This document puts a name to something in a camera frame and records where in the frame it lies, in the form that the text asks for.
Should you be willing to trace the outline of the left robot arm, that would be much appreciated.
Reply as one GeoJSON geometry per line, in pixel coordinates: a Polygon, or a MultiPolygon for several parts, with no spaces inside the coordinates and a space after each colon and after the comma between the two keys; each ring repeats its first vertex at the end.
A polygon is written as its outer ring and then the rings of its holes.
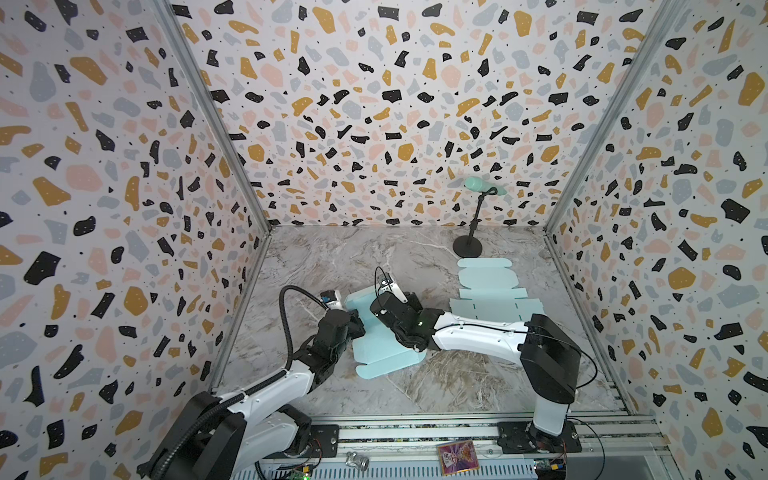
{"type": "Polygon", "coordinates": [[[137,474],[149,479],[228,479],[278,452],[303,455],[311,420],[290,403],[326,381],[348,343],[364,334],[356,312],[327,310],[318,332],[293,354],[289,368],[223,396],[193,396],[137,474]]]}

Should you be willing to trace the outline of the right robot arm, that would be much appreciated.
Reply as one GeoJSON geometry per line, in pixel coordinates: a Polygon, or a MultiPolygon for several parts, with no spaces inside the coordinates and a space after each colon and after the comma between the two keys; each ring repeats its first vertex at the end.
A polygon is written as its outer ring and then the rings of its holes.
{"type": "Polygon", "coordinates": [[[530,435],[555,439],[563,433],[578,390],[582,350],[548,316],[484,321],[423,308],[414,294],[400,298],[389,291],[373,300],[370,311],[403,347],[466,351],[522,366],[536,394],[530,435]]]}

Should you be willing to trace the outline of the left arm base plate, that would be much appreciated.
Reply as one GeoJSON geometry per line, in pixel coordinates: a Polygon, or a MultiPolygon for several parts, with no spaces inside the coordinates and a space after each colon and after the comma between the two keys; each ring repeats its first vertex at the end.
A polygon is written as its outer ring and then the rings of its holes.
{"type": "Polygon", "coordinates": [[[300,429],[286,451],[270,455],[271,459],[309,460],[335,458],[339,447],[338,424],[311,425],[300,429]]]}

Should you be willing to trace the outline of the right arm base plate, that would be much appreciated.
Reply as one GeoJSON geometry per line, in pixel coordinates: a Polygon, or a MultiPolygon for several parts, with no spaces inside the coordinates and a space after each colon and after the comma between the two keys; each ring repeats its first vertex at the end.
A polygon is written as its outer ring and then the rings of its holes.
{"type": "Polygon", "coordinates": [[[497,444],[504,454],[570,454],[582,451],[579,435],[570,420],[564,422],[558,436],[537,430],[532,421],[500,422],[497,428],[497,444]]]}

